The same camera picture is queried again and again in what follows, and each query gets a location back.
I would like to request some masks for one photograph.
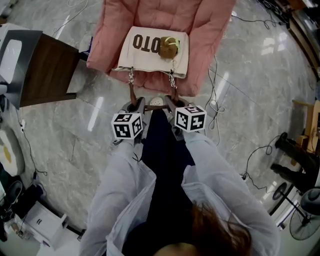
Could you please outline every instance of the white cube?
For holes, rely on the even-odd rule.
[[[203,130],[207,112],[201,106],[185,106],[175,109],[174,126],[188,132]]]
[[[143,130],[140,113],[117,113],[111,122],[114,137],[118,140],[133,140]]]

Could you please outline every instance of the dark pants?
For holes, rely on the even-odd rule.
[[[275,143],[277,149],[285,152],[290,158],[297,161],[304,169],[305,173],[292,171],[280,164],[272,164],[271,169],[279,174],[283,179],[292,183],[299,191],[306,192],[312,189],[319,173],[319,165],[313,160],[309,154],[300,147],[297,147],[292,140],[288,141],[280,137]]]
[[[123,245],[125,256],[151,256],[170,244],[191,243],[193,203],[181,187],[188,165],[194,166],[184,141],[177,141],[163,110],[154,110],[141,160],[156,182],[146,222],[136,226]]]

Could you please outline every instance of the jacket sleeve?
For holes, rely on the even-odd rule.
[[[137,196],[133,141],[124,140],[113,153],[88,209],[87,230],[80,243],[80,256],[101,256],[107,248],[106,236],[117,217]]]
[[[219,154],[216,145],[200,133],[184,133],[199,181],[218,195],[231,212],[247,226],[253,255],[276,256],[280,232],[263,205],[250,193],[241,176]]]

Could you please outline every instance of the hair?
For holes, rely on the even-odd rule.
[[[252,239],[247,228],[227,222],[227,229],[214,209],[193,205],[192,245],[199,256],[250,256]]]

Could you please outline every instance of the pink cushion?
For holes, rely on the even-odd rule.
[[[128,82],[117,66],[123,42],[132,26],[186,32],[189,35],[187,77],[176,79],[181,96],[195,96],[202,85],[228,25],[236,0],[104,0],[87,67]],[[169,94],[162,72],[134,72],[134,85]]]

